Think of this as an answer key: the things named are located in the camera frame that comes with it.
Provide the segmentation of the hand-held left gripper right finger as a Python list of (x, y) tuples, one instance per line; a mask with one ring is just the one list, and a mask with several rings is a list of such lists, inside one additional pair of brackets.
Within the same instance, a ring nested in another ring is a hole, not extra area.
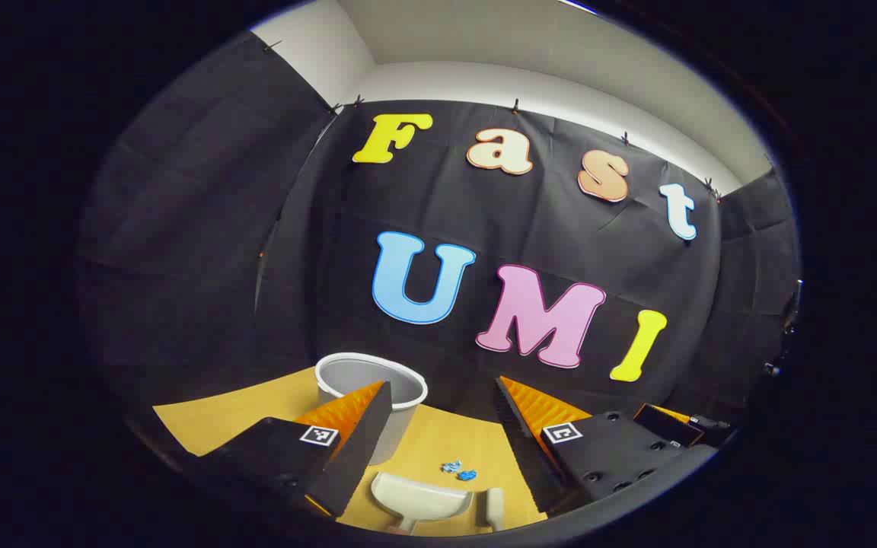
[(661, 439), (633, 421), (637, 410), (588, 413), (506, 377), (493, 399), (534, 503), (551, 517), (636, 486), (664, 492), (717, 452)]

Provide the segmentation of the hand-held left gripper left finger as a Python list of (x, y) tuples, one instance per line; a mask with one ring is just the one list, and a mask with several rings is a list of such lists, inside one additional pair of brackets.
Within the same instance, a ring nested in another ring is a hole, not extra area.
[(296, 421), (265, 417), (194, 459), (197, 479), (259, 514), (338, 519), (351, 502), (392, 412), (390, 382), (376, 381)]

